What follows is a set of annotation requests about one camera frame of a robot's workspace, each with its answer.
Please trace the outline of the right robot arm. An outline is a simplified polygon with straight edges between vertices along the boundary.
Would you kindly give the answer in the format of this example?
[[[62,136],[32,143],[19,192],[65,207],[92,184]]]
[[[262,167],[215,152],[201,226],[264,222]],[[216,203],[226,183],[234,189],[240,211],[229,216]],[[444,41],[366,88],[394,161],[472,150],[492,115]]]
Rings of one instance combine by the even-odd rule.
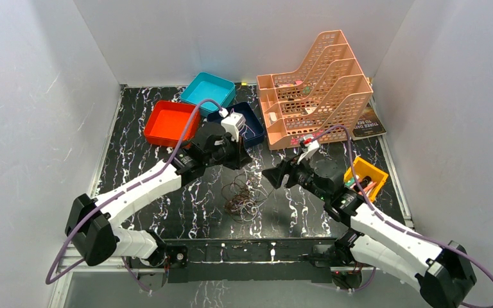
[[[344,183],[342,169],[331,160],[311,167],[295,157],[263,170],[263,176],[278,189],[301,186],[324,202],[328,215],[349,229],[337,239],[331,252],[351,266],[356,261],[377,267],[408,284],[432,307],[458,307],[477,278],[462,245],[452,241],[441,248],[419,239],[409,228],[386,214],[372,210],[354,189]]]

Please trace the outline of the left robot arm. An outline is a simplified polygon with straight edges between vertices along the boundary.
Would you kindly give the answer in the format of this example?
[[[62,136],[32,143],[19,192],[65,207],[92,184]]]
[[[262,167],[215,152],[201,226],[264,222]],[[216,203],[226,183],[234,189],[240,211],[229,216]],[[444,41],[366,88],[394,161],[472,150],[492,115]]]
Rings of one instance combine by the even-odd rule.
[[[77,197],[65,233],[88,266],[111,257],[136,257],[151,267],[171,258],[175,246],[149,230],[129,230],[122,222],[157,198],[201,178],[209,167],[237,170],[252,159],[240,134],[242,124],[223,120],[205,123],[195,136],[181,144],[176,155],[160,160],[147,172],[113,191],[90,198]]]

